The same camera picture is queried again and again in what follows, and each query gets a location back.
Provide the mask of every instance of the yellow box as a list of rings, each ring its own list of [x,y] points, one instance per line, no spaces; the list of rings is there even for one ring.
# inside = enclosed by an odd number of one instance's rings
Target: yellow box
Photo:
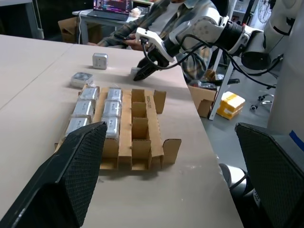
[[[232,92],[225,92],[222,96],[217,114],[230,120],[242,110],[244,103],[244,98]]]

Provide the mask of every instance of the cardboard box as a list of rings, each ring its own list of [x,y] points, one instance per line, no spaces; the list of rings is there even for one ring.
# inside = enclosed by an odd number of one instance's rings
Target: cardboard box
[[[197,87],[188,86],[192,100],[198,110],[199,116],[207,118],[209,112],[211,111],[212,104],[215,100],[217,94],[214,90],[201,89]]]
[[[217,114],[232,119],[235,115],[241,112],[245,103],[245,99],[232,93],[225,92],[222,96]]]
[[[77,17],[69,18],[65,20],[58,21],[58,25],[62,35],[62,41],[66,43],[77,43],[78,38],[76,38],[76,33],[78,28],[76,28]],[[98,43],[102,40],[101,25],[96,23],[88,23],[88,35],[89,42]]]
[[[102,118],[108,90],[101,89],[93,123]],[[162,143],[157,119],[157,114],[163,112],[165,98],[166,92],[162,91],[123,89],[119,140],[105,140],[100,169],[127,166],[130,170],[149,170],[175,163],[181,139],[167,139]]]

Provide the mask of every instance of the floor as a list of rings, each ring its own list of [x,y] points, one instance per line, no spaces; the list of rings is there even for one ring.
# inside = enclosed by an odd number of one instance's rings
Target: floor
[[[234,72],[231,78],[239,78],[241,81],[239,84],[231,85],[227,91],[231,91],[246,100],[242,112],[231,120],[227,120],[219,115],[216,115],[213,121],[205,118],[201,120],[214,153],[219,158],[219,163],[225,163],[247,170],[234,127],[238,122],[266,127],[270,105],[266,104],[264,107],[261,106],[255,111],[251,111],[250,106],[257,102],[260,95],[267,93],[274,94],[274,89],[267,90],[265,86],[249,80],[239,72]],[[255,79],[270,85],[276,84],[276,79],[270,74],[258,76],[255,77]]]

